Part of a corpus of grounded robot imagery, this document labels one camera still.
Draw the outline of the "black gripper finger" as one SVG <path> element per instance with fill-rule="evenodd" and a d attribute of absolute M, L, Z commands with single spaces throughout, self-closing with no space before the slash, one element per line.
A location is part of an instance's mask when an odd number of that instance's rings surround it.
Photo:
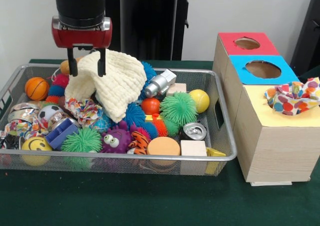
<path fill-rule="evenodd" d="M 69 74 L 76 77 L 78 75 L 78 64 L 74 58 L 73 48 L 67 48 Z"/>
<path fill-rule="evenodd" d="M 100 77 L 106 75 L 106 48 L 98 49 L 100 53 L 100 59 L 97 63 L 97 73 Z"/>

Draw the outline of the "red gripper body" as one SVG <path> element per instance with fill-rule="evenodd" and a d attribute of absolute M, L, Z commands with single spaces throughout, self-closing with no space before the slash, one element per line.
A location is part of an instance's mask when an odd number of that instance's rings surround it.
<path fill-rule="evenodd" d="M 97 27 L 78 30 L 65 26 L 58 16 L 53 16 L 51 32 L 53 40 L 59 48 L 108 48 L 112 41 L 113 25 L 111 18 L 105 17 L 102 24 Z"/>

